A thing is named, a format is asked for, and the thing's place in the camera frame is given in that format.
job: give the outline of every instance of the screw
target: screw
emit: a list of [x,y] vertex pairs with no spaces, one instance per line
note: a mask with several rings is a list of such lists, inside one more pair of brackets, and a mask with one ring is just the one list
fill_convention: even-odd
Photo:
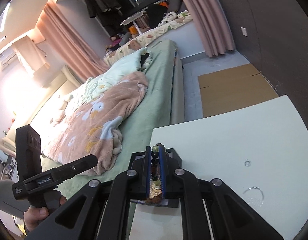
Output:
[[246,160],[246,161],[244,162],[244,165],[245,165],[246,167],[250,166],[250,165],[251,165],[251,161]]
[[88,184],[90,187],[96,187],[99,185],[99,181],[97,179],[92,179]]
[[220,179],[213,179],[212,183],[213,183],[214,186],[222,185],[222,181]]
[[135,176],[137,172],[136,172],[136,170],[128,170],[126,173],[127,173],[128,176],[132,177],[132,176]]
[[183,175],[184,173],[185,173],[185,170],[183,170],[183,169],[176,169],[175,170],[176,175]]

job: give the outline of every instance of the pink curtain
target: pink curtain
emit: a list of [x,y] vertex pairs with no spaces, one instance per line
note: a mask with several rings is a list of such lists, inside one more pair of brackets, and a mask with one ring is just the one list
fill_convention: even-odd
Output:
[[235,49],[232,33],[218,0],[183,0],[209,57]]
[[46,3],[36,26],[46,41],[83,81],[89,77],[97,77],[109,69],[53,1]]

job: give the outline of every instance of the floor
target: floor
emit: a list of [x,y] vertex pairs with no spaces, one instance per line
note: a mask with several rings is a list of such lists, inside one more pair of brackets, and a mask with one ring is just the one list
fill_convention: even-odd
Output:
[[188,122],[203,118],[198,76],[248,63],[249,61],[235,50],[227,52],[225,55],[212,58],[207,57],[184,64],[185,121]]

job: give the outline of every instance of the green bed sheet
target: green bed sheet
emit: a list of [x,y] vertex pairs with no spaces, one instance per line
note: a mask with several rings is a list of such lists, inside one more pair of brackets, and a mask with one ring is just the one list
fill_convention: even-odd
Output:
[[[58,186],[62,194],[70,198],[89,180],[101,182],[112,180],[127,170],[133,152],[141,152],[149,145],[154,128],[170,123],[171,96],[176,44],[170,40],[160,41],[150,46],[152,61],[143,72],[149,80],[147,93],[136,110],[120,125],[123,135],[122,151],[114,167],[101,176],[77,175]],[[43,171],[60,166],[47,157],[42,157]]]

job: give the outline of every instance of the air conditioner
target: air conditioner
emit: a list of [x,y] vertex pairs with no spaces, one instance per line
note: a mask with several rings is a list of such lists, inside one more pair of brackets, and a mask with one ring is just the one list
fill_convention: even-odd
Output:
[[2,70],[10,65],[13,61],[18,60],[16,53],[12,47],[8,47],[0,54],[0,61],[2,65]]

